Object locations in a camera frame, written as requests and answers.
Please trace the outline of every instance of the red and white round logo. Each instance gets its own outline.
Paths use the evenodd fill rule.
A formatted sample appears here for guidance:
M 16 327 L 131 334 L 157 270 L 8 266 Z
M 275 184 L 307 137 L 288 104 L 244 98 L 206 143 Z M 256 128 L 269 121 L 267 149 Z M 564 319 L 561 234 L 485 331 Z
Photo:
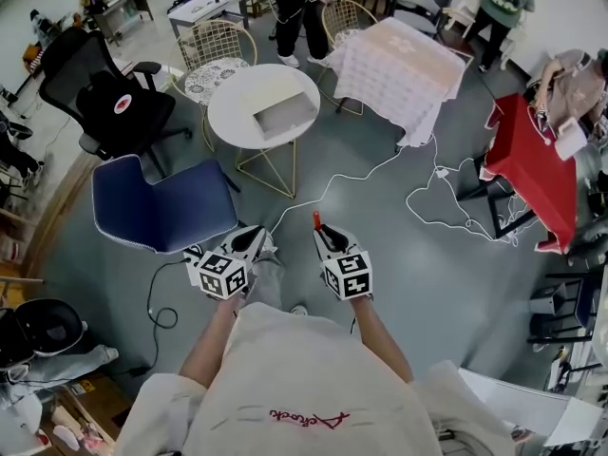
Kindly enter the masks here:
M 127 108 L 129 108 L 129 105 L 131 105 L 131 100 L 133 100 L 131 95 L 122 96 L 121 99 L 114 105 L 114 113 L 117 115 L 123 113 Z

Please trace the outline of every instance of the wooden floor edge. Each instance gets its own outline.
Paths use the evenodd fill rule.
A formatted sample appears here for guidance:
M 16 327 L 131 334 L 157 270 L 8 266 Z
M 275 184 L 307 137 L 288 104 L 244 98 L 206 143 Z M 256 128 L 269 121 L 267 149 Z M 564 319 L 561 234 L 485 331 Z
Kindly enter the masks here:
M 91 172 L 99 163 L 101 163 L 101 159 L 98 157 L 81 152 L 70 166 L 36 225 L 21 264 L 20 270 L 23 277 L 38 276 L 48 248 Z

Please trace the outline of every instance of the checkered tablecloth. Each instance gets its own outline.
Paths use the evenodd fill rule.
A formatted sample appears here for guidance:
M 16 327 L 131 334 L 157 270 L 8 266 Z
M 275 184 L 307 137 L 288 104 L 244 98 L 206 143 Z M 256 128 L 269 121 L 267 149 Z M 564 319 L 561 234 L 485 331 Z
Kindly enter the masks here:
M 406 130 L 399 145 L 427 143 L 441 104 L 456 98 L 465 62 L 394 18 L 358 32 L 328 57 L 333 96 L 353 98 Z

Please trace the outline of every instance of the person in green shirt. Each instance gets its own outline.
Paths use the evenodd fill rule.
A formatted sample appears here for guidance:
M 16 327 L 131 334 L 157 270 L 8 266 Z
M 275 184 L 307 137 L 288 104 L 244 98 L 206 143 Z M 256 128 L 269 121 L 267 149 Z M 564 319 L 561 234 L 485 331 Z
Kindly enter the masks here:
M 492 63 L 501 53 L 503 40 L 509 31 L 518 25 L 522 12 L 534 9 L 534 0 L 482 0 L 475 22 L 465 38 L 470 41 L 487 26 L 492 26 L 490 41 L 479 66 L 482 73 L 488 72 L 492 67 Z

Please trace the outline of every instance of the red table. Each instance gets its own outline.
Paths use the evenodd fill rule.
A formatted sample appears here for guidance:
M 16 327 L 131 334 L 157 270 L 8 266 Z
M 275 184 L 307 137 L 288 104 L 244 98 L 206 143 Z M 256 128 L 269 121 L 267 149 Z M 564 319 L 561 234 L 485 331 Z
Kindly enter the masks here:
M 498 176 L 504 177 L 532 209 L 502 230 L 499 226 L 497 237 L 538 216 L 549 231 L 549 239 L 540 243 L 538 250 L 563 252 L 576 230 L 576 165 L 572 158 L 567 161 L 560 159 L 552 137 L 550 145 L 544 142 L 530 120 L 528 107 L 528 102 L 520 94 L 496 101 L 487 126 L 491 128 L 499 124 L 499 128 L 494 144 L 485 155 L 484 169 L 489 175 L 482 171 L 482 178 L 493 182 Z M 488 185 L 489 182 L 481 185 L 459 200 L 479 196 Z M 490 201 L 490 208 L 495 217 L 493 201 Z

